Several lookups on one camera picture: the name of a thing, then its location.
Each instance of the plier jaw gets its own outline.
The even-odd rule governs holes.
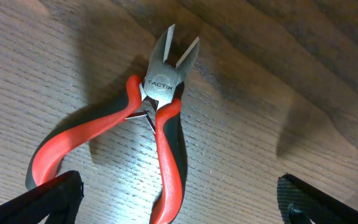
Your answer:
[[[30,190],[55,177],[63,157],[74,148],[115,127],[142,104],[146,97],[158,101],[155,140],[162,176],[162,195],[152,210],[150,223],[170,223],[177,216],[185,193],[187,161],[181,132],[181,101],[174,98],[177,86],[190,73],[200,47],[197,37],[176,67],[166,63],[175,25],[159,38],[143,81],[133,75],[126,91],[92,116],[67,123],[52,131],[35,150],[27,169],[25,186]]]

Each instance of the diagonal cutting pliers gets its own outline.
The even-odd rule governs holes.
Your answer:
[[[175,25],[159,38],[142,81],[129,77],[126,91],[102,110],[52,131],[35,150],[25,186],[33,189],[54,178],[63,157],[74,148],[115,127],[131,116],[146,98],[158,101],[155,140],[162,176],[162,194],[155,204],[150,223],[170,223],[181,207],[187,175],[185,145],[180,129],[181,101],[174,98],[177,86],[191,72],[200,47],[197,37],[173,67],[166,63]]]

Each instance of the plier head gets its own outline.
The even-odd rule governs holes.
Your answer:
[[[139,85],[142,100],[148,96],[158,101],[157,110],[172,102],[177,85],[190,73],[200,48],[200,39],[197,37],[175,67],[167,64],[174,28],[175,25],[170,26],[159,38],[150,57],[144,82]]]

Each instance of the wood grain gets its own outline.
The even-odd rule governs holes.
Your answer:
[[[0,0],[0,204],[26,191],[30,157],[57,124],[145,74],[173,23],[174,57],[201,40],[175,223],[282,223],[286,172],[358,210],[356,0]],[[85,182],[77,223],[148,223],[161,178],[146,121],[75,149],[67,170]]]

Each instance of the red handle grip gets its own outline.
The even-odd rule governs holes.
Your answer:
[[[150,223],[170,223],[178,214],[183,200],[183,180],[175,160],[172,147],[176,147],[176,136],[174,140],[167,138],[166,124],[181,109],[181,101],[173,99],[172,103],[157,111],[155,115],[155,141],[157,143],[158,162],[160,164],[162,178],[162,195],[152,211]]]
[[[140,83],[141,80],[138,76],[133,75],[128,79],[126,85],[128,102],[125,109],[117,112],[112,111],[113,114],[79,124],[49,139],[35,152],[36,155],[32,165],[30,163],[29,166],[31,177],[27,176],[27,178],[33,178],[37,186],[54,178],[61,159],[67,153],[111,129],[139,108],[142,104],[139,90]]]

